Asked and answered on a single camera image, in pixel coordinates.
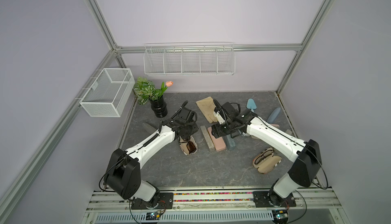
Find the green glasses case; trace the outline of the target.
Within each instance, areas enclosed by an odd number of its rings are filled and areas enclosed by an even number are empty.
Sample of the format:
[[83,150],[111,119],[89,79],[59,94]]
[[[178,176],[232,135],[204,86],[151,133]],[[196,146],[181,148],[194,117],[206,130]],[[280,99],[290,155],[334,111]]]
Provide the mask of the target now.
[[203,134],[203,136],[205,138],[205,142],[208,145],[208,149],[211,152],[215,151],[214,143],[213,143],[213,141],[212,141],[212,139],[211,139],[211,137],[209,135],[209,132],[208,132],[207,128],[205,126],[201,126],[200,129],[201,129],[201,132],[202,132],[202,134]]

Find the pink glasses case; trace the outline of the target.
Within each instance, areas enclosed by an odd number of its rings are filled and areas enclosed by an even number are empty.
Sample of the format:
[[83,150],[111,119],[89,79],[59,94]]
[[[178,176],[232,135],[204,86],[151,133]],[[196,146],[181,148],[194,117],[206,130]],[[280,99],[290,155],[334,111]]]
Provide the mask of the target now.
[[214,147],[215,147],[215,150],[216,150],[217,152],[220,152],[220,151],[225,150],[225,149],[226,149],[226,144],[225,144],[223,138],[222,138],[222,137],[215,138],[215,137],[212,135],[212,128],[211,128],[211,127],[208,127],[208,128],[207,128],[207,131],[208,131],[209,136],[210,136],[210,138],[211,138],[211,140],[212,140],[212,143],[213,143],[213,145],[214,145]]

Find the beige case brown sunglasses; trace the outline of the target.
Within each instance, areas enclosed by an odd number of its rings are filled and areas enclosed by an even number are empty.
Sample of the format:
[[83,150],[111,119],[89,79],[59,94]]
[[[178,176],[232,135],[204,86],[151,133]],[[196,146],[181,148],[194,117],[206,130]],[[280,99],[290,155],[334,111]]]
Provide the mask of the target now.
[[184,140],[182,137],[178,138],[179,146],[182,150],[182,152],[189,156],[191,154],[195,154],[198,150],[198,146],[195,142],[194,137],[191,135],[188,140]]

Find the teal grey case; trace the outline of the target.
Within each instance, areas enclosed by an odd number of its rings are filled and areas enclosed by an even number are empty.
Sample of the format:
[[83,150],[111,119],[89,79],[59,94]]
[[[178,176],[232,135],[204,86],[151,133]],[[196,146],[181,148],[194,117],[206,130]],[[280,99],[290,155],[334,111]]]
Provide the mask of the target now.
[[236,143],[230,135],[223,136],[223,140],[226,144],[227,150],[232,151],[235,149]]

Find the blue brown glasses case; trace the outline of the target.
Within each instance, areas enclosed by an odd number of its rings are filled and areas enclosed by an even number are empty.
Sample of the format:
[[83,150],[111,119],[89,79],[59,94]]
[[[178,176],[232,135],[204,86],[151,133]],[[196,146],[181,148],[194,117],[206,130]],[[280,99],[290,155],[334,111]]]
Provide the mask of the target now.
[[277,107],[276,109],[274,109],[274,111],[268,117],[267,123],[273,124],[275,122],[275,120],[277,119],[277,117],[279,116],[280,112],[281,112],[280,107]]

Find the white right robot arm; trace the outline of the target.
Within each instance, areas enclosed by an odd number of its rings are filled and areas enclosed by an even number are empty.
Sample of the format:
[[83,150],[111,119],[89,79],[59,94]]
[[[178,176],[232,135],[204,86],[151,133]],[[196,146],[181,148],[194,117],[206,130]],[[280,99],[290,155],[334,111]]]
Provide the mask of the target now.
[[270,125],[250,109],[237,109],[232,103],[223,105],[214,99],[214,115],[218,123],[212,125],[215,138],[239,131],[254,136],[282,153],[293,162],[291,169],[278,179],[267,194],[270,205],[280,207],[300,187],[310,187],[318,172],[323,170],[319,144],[304,141]]

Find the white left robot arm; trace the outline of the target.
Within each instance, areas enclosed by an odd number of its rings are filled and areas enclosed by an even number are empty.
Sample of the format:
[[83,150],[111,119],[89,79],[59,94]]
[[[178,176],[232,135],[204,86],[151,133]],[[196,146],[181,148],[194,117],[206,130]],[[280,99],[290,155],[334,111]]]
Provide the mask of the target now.
[[197,152],[193,135],[198,132],[197,113],[186,108],[186,100],[169,119],[160,123],[150,136],[126,150],[116,149],[109,160],[99,187],[108,186],[125,200],[141,200],[147,208],[156,208],[163,200],[160,190],[141,179],[145,163],[166,145],[177,141],[185,155]]

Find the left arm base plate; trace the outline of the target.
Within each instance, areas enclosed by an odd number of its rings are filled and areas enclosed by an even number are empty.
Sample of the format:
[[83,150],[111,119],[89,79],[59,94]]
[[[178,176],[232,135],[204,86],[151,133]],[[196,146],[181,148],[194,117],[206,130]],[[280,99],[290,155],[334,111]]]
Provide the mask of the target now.
[[132,210],[147,210],[147,209],[172,209],[174,203],[174,194],[172,192],[160,192],[147,202],[142,199],[135,198],[132,200]]

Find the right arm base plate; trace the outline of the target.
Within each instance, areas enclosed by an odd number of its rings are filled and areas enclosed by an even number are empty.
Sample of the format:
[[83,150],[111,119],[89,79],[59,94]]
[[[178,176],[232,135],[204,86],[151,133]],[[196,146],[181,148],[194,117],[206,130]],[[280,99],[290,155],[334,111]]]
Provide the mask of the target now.
[[268,207],[282,207],[290,208],[296,207],[296,201],[293,193],[290,193],[286,198],[280,197],[276,193],[268,191],[254,191],[253,202],[257,208],[268,208]]

